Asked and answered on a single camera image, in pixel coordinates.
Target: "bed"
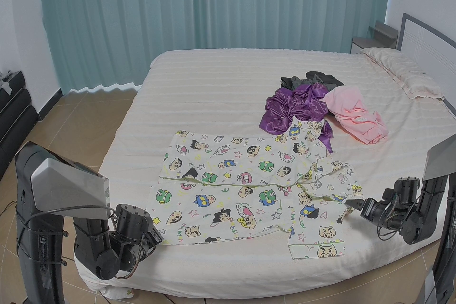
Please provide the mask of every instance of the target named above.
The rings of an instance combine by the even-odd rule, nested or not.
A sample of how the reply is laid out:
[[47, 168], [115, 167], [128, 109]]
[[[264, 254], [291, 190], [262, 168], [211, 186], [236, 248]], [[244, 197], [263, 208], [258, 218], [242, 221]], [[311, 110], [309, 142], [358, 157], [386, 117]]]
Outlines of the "bed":
[[[420, 60], [425, 70], [431, 61], [438, 62], [426, 58], [428, 50], [434, 58], [444, 60], [446, 67], [456, 69], [456, 45], [448, 48], [440, 41], [448, 44], [423, 23], [404, 20], [399, 46], [409, 57]], [[430, 98], [410, 100], [363, 54], [260, 49], [168, 51], [152, 63], [100, 168], [110, 181], [111, 206], [121, 202], [151, 206], [151, 182], [158, 177], [176, 130], [267, 135], [258, 124], [265, 99], [280, 86], [280, 77], [304, 76], [314, 70], [333, 74], [346, 85], [357, 85], [369, 111], [378, 111], [390, 130], [387, 141], [364, 145], [326, 116], [334, 130], [334, 156], [354, 167], [365, 197], [380, 198], [398, 177], [421, 178], [427, 150], [456, 133], [456, 120], [445, 103]], [[448, 87], [451, 89], [442, 85], [446, 95], [456, 96]], [[352, 214], [344, 222], [346, 254], [331, 259], [293, 261], [288, 235], [275, 232], [235, 242], [159, 245], [128, 280], [102, 281], [78, 262], [77, 267], [89, 288], [113, 299], [122, 297], [124, 287], [200, 298], [284, 295], [367, 272], [435, 241], [442, 232], [444, 208], [442, 204], [434, 235], [412, 246], [399, 235], [388, 242], [380, 241], [370, 223]]]

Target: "tile floor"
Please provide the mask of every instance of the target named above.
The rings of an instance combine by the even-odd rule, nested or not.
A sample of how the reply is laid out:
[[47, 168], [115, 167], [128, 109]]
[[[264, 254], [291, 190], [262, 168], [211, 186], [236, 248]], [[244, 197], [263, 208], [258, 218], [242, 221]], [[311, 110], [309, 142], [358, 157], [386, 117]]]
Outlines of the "tile floor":
[[[42, 122], [31, 131], [27, 140], [34, 141], [70, 159], [98, 170], [103, 158], [130, 107], [136, 92], [134, 90], [96, 93], [70, 93], [62, 98]], [[11, 163], [0, 181], [0, 208], [16, 198], [14, 163]], [[71, 218], [65, 219], [65, 230], [70, 237], [64, 239], [63, 255], [73, 257], [74, 228]], [[8, 209], [0, 217], [0, 304], [20, 304], [26, 297], [19, 259], [15, 254], [15, 216], [14, 208]], [[357, 304], [378, 303], [410, 304], [416, 298], [425, 278], [426, 270], [432, 265], [437, 253], [437, 242], [415, 253], [365, 274], [345, 280], [325, 288], [302, 293], [261, 299], [206, 299], [207, 304]], [[64, 293], [71, 304], [107, 301], [90, 291], [78, 276], [72, 261], [63, 267]], [[204, 299], [177, 298], [159, 293], [135, 290], [132, 299], [125, 301], [110, 300], [111, 304], [120, 303], [176, 303], [203, 304]]]

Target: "baseboard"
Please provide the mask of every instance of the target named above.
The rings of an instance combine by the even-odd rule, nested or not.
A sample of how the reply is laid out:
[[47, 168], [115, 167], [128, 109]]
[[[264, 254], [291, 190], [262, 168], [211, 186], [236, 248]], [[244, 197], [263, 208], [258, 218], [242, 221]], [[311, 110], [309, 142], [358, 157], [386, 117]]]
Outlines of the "baseboard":
[[62, 89], [58, 89], [57, 92], [54, 94], [53, 97], [49, 99], [49, 101], [46, 103], [43, 108], [38, 113], [38, 119], [41, 121], [44, 119], [44, 117], [51, 111], [51, 109], [54, 107], [55, 104], [60, 100], [62, 97]]

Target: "clothing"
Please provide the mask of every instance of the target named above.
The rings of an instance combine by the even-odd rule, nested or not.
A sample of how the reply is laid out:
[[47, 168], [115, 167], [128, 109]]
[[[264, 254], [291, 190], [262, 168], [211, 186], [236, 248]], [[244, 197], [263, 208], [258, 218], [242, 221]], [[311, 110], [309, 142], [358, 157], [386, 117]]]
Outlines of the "clothing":
[[318, 71], [309, 71], [305, 74], [305, 79], [299, 79], [298, 76], [292, 78], [281, 77], [281, 86], [290, 90], [295, 90], [299, 85], [312, 85], [320, 83], [326, 86], [328, 91], [333, 90], [337, 86], [342, 86], [343, 83], [336, 79], [333, 75], [325, 75]]
[[322, 99], [350, 134], [366, 144], [386, 138], [389, 131], [379, 113], [368, 113], [356, 86], [338, 86]]
[[[328, 113], [326, 104], [322, 102], [323, 96], [328, 90], [322, 84], [300, 85], [295, 90], [281, 87], [275, 95], [266, 99], [265, 109], [259, 127], [267, 133], [279, 135], [288, 130], [293, 117], [302, 121], [321, 121]], [[322, 133], [318, 137], [330, 153], [330, 139], [333, 138], [333, 130], [325, 123]]]
[[277, 138], [177, 131], [147, 207], [162, 244], [282, 230], [294, 259], [344, 255], [343, 201], [362, 188], [352, 168], [316, 139], [325, 121], [292, 122]]

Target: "star print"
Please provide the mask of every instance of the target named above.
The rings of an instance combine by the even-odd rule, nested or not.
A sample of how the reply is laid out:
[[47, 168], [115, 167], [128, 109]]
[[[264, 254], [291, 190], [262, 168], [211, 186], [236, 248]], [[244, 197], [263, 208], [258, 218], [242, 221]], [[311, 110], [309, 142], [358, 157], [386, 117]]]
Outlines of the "star print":
[[275, 211], [274, 214], [271, 214], [272, 220], [280, 219], [281, 215], [282, 215], [282, 213], [279, 213], [278, 211]]

